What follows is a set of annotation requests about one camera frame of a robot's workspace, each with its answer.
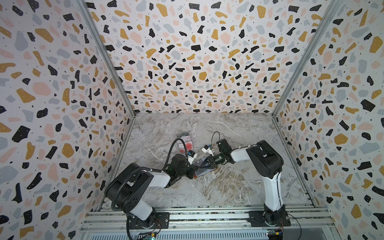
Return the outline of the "brown leather card holder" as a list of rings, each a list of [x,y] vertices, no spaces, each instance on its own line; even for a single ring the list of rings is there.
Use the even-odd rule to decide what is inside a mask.
[[[199,177],[201,177],[201,176],[203,176],[203,175],[205,175],[205,174],[207,174],[207,173],[210,173],[210,172],[212,172],[212,171],[214,171],[214,170],[216,170],[216,169],[217,169],[217,167],[216,167],[215,169],[211,169],[211,170],[203,171],[203,172],[200,172],[200,171],[196,170],[196,171],[195,171],[194,178],[195,178],[195,179],[196,179],[196,178],[199,178]]]

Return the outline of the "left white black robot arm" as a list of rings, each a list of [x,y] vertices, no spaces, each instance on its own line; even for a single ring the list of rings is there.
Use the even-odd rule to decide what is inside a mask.
[[[110,182],[105,196],[112,201],[114,211],[122,211],[129,217],[135,217],[146,228],[156,220],[156,211],[142,197],[148,188],[169,188],[182,177],[192,179],[197,166],[192,165],[196,153],[176,154],[164,170],[141,167],[130,164]]]

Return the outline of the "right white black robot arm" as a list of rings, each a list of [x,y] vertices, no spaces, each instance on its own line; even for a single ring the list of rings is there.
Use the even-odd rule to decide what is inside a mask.
[[[288,216],[281,193],[281,172],[284,160],[265,140],[255,145],[232,149],[227,140],[216,142],[219,153],[210,155],[198,165],[199,170],[215,169],[218,165],[251,161],[257,173],[263,177],[265,203],[262,219],[268,226],[282,224]]]

